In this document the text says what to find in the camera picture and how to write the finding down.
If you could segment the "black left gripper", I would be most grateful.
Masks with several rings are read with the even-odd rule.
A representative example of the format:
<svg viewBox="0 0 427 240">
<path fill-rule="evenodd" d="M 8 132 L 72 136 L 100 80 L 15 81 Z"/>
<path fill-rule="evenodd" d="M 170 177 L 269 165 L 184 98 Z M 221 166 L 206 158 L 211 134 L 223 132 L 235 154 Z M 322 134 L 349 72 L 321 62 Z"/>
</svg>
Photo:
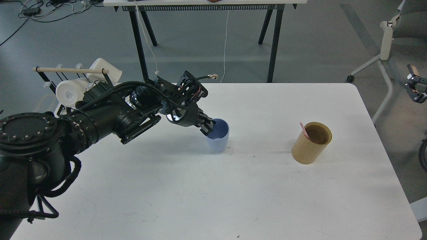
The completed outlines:
<svg viewBox="0 0 427 240">
<path fill-rule="evenodd" d="M 172 124 L 189 127 L 196 126 L 200 127 L 200 131 L 203 135 L 207 136 L 212 132 L 212 128 L 215 126 L 216 121 L 206 114 L 201 108 L 194 107 L 187 110 L 183 115 L 166 115 L 168 121 Z"/>
</svg>

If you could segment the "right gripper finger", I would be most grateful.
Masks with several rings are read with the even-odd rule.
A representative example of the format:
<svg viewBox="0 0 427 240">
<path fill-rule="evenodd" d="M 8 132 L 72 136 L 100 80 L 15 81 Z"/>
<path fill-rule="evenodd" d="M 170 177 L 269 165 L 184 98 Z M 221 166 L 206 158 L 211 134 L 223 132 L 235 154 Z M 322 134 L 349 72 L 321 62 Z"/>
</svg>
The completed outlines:
<svg viewBox="0 0 427 240">
<path fill-rule="evenodd" d="M 426 89 L 424 92 L 419 91 L 416 89 L 416 85 L 423 84 L 426 86 L 427 79 L 420 76 L 415 66 L 408 64 L 407 68 L 409 75 L 407 76 L 407 83 L 405 83 L 405 90 L 413 102 L 424 103 L 427 99 Z"/>
</svg>

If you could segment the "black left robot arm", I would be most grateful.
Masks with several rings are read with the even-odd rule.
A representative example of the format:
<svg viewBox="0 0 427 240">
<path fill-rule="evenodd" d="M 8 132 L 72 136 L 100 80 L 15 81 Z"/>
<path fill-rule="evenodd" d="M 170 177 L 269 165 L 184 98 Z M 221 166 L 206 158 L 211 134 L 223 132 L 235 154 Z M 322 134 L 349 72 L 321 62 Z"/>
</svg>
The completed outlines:
<svg viewBox="0 0 427 240">
<path fill-rule="evenodd" d="M 200 128 L 208 135 L 216 121 L 197 102 L 208 91 L 200 78 L 185 71 L 180 83 L 98 82 L 84 93 L 75 110 L 55 117 L 21 113 L 1 119 L 1 239 L 9 240 L 23 219 L 57 218 L 47 197 L 63 194 L 81 170 L 77 154 L 115 134 L 127 144 L 166 115 L 169 122 Z"/>
</svg>

